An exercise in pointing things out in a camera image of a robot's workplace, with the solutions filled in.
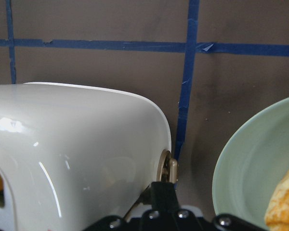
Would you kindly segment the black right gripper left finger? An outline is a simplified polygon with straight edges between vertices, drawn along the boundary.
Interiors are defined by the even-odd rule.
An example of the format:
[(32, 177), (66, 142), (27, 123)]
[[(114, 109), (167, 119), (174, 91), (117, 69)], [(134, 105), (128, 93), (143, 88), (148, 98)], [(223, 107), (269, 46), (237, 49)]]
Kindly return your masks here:
[(139, 218), (131, 218), (127, 231), (181, 231), (176, 217), (179, 203), (174, 185), (167, 182), (152, 182), (137, 200), (137, 203), (151, 205)]

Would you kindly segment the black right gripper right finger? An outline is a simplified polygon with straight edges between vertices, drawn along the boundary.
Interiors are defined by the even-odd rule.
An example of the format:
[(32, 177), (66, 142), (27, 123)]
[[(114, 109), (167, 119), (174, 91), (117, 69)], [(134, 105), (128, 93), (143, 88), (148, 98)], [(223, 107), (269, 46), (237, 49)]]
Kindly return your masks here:
[(219, 214), (212, 220), (212, 223), (219, 231), (265, 231), (265, 229), (231, 214)]

